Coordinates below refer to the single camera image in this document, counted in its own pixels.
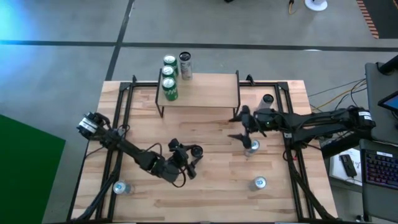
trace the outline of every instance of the desk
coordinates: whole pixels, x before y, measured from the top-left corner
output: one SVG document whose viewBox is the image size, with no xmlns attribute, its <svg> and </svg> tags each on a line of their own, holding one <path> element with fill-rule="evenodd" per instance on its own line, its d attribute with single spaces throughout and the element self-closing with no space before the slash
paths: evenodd
<svg viewBox="0 0 398 224">
<path fill-rule="evenodd" d="M 294 112 L 311 113 L 304 82 L 287 82 Z M 111 120 L 119 84 L 104 82 L 99 99 L 98 112 Z M 254 110 L 267 93 L 275 94 L 269 87 L 241 87 L 241 104 Z M 114 222 L 297 221 L 287 163 L 282 158 L 285 148 L 281 133 L 269 132 L 267 138 L 259 133 L 253 134 L 252 138 L 260 141 L 261 149 L 246 160 L 241 142 L 227 137 L 228 134 L 243 132 L 240 123 L 227 122 L 231 117 L 230 109 L 171 107 L 162 119 L 155 105 L 155 94 L 154 87 L 135 88 L 129 119 L 131 130 L 126 138 L 142 149 L 160 142 L 165 157 L 171 155 L 167 144 L 172 138 L 177 138 L 183 144 L 201 145 L 204 157 L 197 165 L 197 177 L 187 180 L 184 187 L 177 189 L 141 170 L 133 158 L 124 156 L 120 178 L 131 183 L 136 190 L 132 195 L 117 197 Z M 99 147 L 98 142 L 90 142 L 87 153 Z M 303 156 L 311 190 L 328 212 L 337 217 L 321 152 L 307 148 Z M 104 149 L 86 159 L 72 218 L 81 215 L 98 193 L 105 158 Z M 249 181 L 259 175 L 266 177 L 266 189 L 250 192 Z M 179 177 L 176 184 L 181 183 L 182 177 Z M 105 198 L 104 216 L 108 211 L 109 195 L 110 191 Z M 307 216 L 302 192 L 300 198 Z"/>
</svg>

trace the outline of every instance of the monitor screen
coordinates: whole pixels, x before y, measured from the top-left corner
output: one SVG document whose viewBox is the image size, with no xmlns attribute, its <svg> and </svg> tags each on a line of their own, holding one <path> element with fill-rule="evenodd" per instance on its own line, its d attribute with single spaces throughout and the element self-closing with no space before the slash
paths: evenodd
<svg viewBox="0 0 398 224">
<path fill-rule="evenodd" d="M 378 105 L 398 113 L 398 91 L 379 101 Z"/>
</svg>

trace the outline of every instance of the wood grain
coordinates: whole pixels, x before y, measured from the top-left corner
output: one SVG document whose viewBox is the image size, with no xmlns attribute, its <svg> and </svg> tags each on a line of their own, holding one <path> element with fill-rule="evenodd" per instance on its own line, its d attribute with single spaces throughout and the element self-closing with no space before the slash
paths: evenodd
<svg viewBox="0 0 398 224">
<path fill-rule="evenodd" d="M 289 81 L 294 112 L 311 113 L 303 81 Z M 119 82 L 105 82 L 98 112 L 113 119 Z M 274 95 L 269 87 L 241 88 L 242 105 L 254 110 L 261 97 Z M 197 177 L 187 180 L 181 189 L 140 170 L 134 160 L 123 157 L 120 178 L 135 186 L 132 195 L 118 196 L 114 212 L 116 222 L 293 222 L 297 221 L 287 163 L 282 159 L 284 143 L 279 132 L 252 135 L 261 149 L 253 157 L 243 156 L 243 146 L 227 134 L 240 133 L 240 123 L 228 123 L 231 110 L 226 108 L 167 108 L 160 118 L 155 103 L 155 88 L 134 90 L 127 139 L 140 148 L 155 142 L 163 145 L 177 138 L 183 144 L 199 144 L 204 157 L 197 165 Z M 99 147 L 91 142 L 88 152 Z M 334 216 L 336 208 L 320 151 L 303 151 L 310 188 L 320 203 Z M 79 216 L 98 193 L 106 150 L 86 159 L 81 175 L 73 216 Z M 256 176 L 267 179 L 264 190 L 250 192 L 248 183 Z M 177 185 L 182 183 L 178 178 Z M 307 208 L 300 190 L 304 214 Z M 103 215 L 107 214 L 108 204 Z"/>
<path fill-rule="evenodd" d="M 166 99 L 159 89 L 159 106 L 201 106 L 217 108 L 238 107 L 238 78 L 236 74 L 194 73 L 192 80 L 178 76 L 178 98 Z"/>
</svg>

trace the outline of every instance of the black cap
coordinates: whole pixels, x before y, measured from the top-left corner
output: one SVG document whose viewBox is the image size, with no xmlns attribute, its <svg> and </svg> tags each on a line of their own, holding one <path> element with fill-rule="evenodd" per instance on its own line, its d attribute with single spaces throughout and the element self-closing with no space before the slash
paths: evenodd
<svg viewBox="0 0 398 224">
<path fill-rule="evenodd" d="M 180 53 L 180 60 L 186 62 L 187 60 L 191 59 L 191 54 L 188 52 Z"/>
<path fill-rule="evenodd" d="M 266 102 L 266 103 L 272 103 L 272 102 L 274 102 L 274 97 L 271 96 L 270 94 L 265 94 L 265 95 L 262 97 L 262 100 L 263 100 L 264 102 Z"/>
</svg>

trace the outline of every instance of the gray floor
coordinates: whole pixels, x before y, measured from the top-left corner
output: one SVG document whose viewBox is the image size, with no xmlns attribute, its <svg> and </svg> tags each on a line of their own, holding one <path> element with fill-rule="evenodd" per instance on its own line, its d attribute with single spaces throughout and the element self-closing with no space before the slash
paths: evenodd
<svg viewBox="0 0 398 224">
<path fill-rule="evenodd" d="M 114 42 L 128 0 L 12 0 L 0 3 L 0 40 Z M 329 1 L 324 12 L 300 1 L 293 16 L 288 1 L 136 0 L 125 42 L 398 47 L 376 40 L 355 0 Z M 66 219 L 87 142 L 76 132 L 81 115 L 97 107 L 114 47 L 0 45 L 0 114 L 67 140 L 44 223 Z M 241 72 L 257 80 L 305 80 L 308 94 L 364 78 L 366 62 L 397 52 L 298 50 L 145 49 L 123 47 L 113 80 L 155 80 L 166 53 L 188 50 L 194 72 Z M 321 105 L 348 89 L 310 98 Z M 355 95 L 367 107 L 366 92 Z M 352 104 L 347 99 L 342 106 Z M 323 107 L 332 110 L 336 102 Z M 332 188 L 340 218 L 354 220 L 361 195 Z"/>
</svg>

